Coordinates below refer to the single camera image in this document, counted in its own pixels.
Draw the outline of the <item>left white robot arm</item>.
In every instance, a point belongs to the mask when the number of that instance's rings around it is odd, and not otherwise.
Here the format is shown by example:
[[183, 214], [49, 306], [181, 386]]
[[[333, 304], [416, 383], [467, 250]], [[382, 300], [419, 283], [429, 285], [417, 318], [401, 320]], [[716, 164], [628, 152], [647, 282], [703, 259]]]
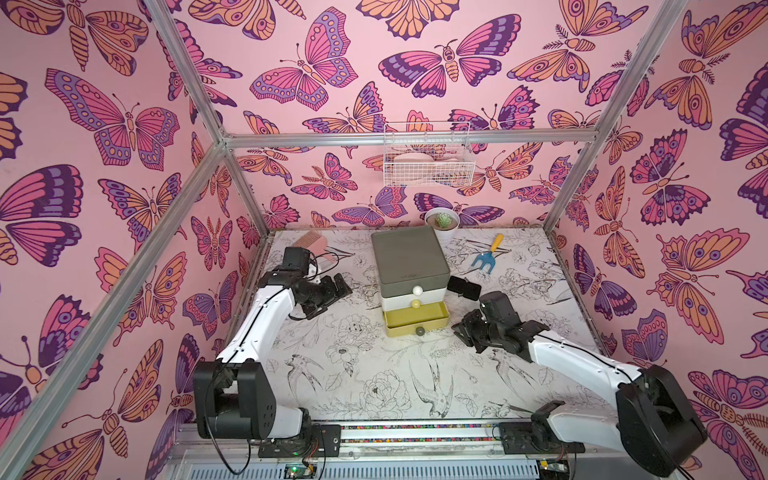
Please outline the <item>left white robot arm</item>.
[[267, 377], [267, 360], [279, 330], [297, 307], [303, 320], [311, 320], [351, 293], [341, 274], [320, 272], [311, 251], [286, 248], [282, 263], [258, 280], [250, 310], [230, 343], [215, 360], [195, 367], [199, 435], [211, 440], [305, 436], [309, 414], [278, 403]]

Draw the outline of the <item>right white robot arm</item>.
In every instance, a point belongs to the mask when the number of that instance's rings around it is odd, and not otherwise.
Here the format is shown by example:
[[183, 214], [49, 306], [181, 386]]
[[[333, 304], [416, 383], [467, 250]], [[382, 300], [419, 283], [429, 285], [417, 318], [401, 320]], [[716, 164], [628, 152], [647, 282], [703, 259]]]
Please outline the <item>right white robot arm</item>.
[[502, 349], [568, 377], [606, 402], [606, 408], [596, 410], [573, 408], [562, 400], [539, 407], [525, 436], [537, 452], [594, 445], [628, 455], [652, 475], [669, 477], [707, 441], [691, 402], [661, 366], [616, 362], [538, 321], [489, 319], [481, 310], [467, 314], [452, 330], [478, 353]]

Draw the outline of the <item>green drawer cabinet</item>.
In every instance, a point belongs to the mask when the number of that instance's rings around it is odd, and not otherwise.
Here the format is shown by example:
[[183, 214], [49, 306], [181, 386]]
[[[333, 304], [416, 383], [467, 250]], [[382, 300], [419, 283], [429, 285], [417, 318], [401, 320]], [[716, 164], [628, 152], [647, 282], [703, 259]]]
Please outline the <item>green drawer cabinet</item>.
[[371, 242], [386, 335], [422, 336], [446, 327], [450, 269], [433, 229], [419, 226], [375, 232]]

